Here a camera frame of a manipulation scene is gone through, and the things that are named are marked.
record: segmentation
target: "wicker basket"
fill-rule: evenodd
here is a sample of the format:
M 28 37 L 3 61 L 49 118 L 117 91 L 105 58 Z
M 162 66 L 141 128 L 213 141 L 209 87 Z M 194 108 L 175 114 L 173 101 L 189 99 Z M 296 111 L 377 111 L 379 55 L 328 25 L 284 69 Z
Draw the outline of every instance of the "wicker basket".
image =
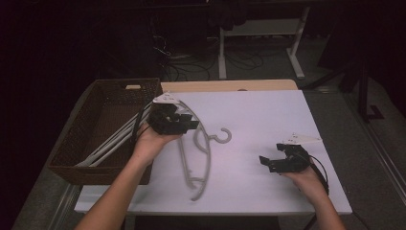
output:
M 133 117 L 141 106 L 162 94 L 159 79 L 96 80 L 48 168 L 71 184 L 108 185 L 122 170 L 133 146 L 125 142 L 98 167 L 75 167 Z M 150 165 L 141 184 L 149 182 Z

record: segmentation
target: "cable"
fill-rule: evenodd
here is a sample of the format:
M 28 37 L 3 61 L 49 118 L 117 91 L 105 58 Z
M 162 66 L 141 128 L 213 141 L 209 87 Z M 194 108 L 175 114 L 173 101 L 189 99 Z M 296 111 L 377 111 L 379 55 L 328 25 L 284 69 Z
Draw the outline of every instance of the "cable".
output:
M 141 135 L 143 135 L 143 133 L 145 132 L 145 131 L 147 131 L 147 129 L 149 129 L 151 127 L 151 125 L 148 125 L 146 128 L 144 128 L 144 130 L 142 130 L 141 132 L 140 132 L 140 134 L 138 134 L 138 138 L 140 138 L 141 137 Z
M 319 159 L 317 159 L 316 157 L 309 155 L 311 158 L 315 159 L 317 162 L 319 162 L 320 166 L 322 166 L 323 171 L 325 172 L 325 176 L 326 176 L 326 183 L 328 184 L 328 176 L 327 176 L 327 171 L 325 169 L 325 167 L 323 166 L 322 162 L 319 161 Z

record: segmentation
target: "person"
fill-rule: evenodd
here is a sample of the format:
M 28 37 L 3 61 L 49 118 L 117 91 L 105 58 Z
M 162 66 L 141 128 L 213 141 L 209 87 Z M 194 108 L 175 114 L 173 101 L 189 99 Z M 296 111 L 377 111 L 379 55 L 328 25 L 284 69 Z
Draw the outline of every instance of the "person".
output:
M 144 170 L 165 144 L 181 136 L 159 135 L 148 124 L 143 124 L 140 130 L 127 164 L 75 229 L 120 229 Z M 345 229 L 317 174 L 310 167 L 302 172 L 282 175 L 292 179 L 314 206 L 320 229 Z

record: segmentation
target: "white board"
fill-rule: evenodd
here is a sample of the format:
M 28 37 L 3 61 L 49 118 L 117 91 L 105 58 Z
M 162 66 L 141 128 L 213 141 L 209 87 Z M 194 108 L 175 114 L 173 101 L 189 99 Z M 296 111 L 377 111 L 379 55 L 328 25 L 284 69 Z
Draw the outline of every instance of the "white board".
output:
M 259 156 L 284 159 L 276 148 L 293 132 L 321 137 L 300 90 L 176 93 L 203 123 L 209 135 L 227 127 L 233 134 L 227 144 L 211 141 L 211 171 L 200 199 L 186 185 L 177 142 L 165 146 L 155 159 L 148 185 L 139 186 L 128 212 L 153 215 L 292 215 L 314 212 L 290 179 L 270 173 Z M 206 158 L 197 151 L 192 131 L 184 135 L 192 173 L 204 172 Z M 323 142 L 302 145 L 318 158 L 328 174 L 330 198 L 339 214 L 351 208 L 328 158 Z M 77 206 L 86 212 L 107 186 L 84 186 Z

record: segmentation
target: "hand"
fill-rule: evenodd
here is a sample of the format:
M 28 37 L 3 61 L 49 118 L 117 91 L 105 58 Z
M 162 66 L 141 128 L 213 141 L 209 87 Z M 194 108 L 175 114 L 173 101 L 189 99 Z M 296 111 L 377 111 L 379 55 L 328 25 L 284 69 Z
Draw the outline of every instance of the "hand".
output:
M 139 135 L 131 158 L 136 158 L 143 164 L 149 165 L 159 154 L 164 145 L 182 135 L 160 135 L 148 124 L 142 124 L 137 135 Z
M 311 167 L 307 167 L 302 172 L 286 172 L 282 173 L 282 175 L 292 179 L 293 183 L 304 193 L 307 200 L 313 205 L 319 199 L 328 197 L 322 182 Z

